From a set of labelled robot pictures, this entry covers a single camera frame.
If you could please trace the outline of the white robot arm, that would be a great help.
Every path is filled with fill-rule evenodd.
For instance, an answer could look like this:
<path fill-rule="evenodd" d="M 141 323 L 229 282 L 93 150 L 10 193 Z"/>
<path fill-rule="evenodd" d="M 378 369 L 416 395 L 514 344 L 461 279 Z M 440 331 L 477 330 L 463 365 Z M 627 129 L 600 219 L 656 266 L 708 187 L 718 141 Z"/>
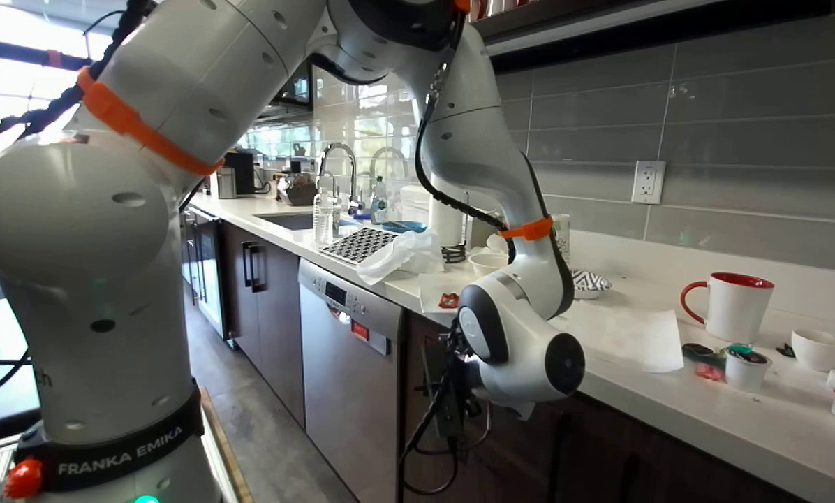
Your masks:
<path fill-rule="evenodd" d="M 306 60 L 401 75 L 420 158 L 490 194 L 514 257 L 458 309 L 490 400 L 579 388 L 584 351 L 550 323 L 574 272 L 469 0 L 160 0 L 82 70 L 59 126 L 0 152 L 0 284 L 40 388 L 0 503 L 223 503 L 188 356 L 179 207 Z"/>

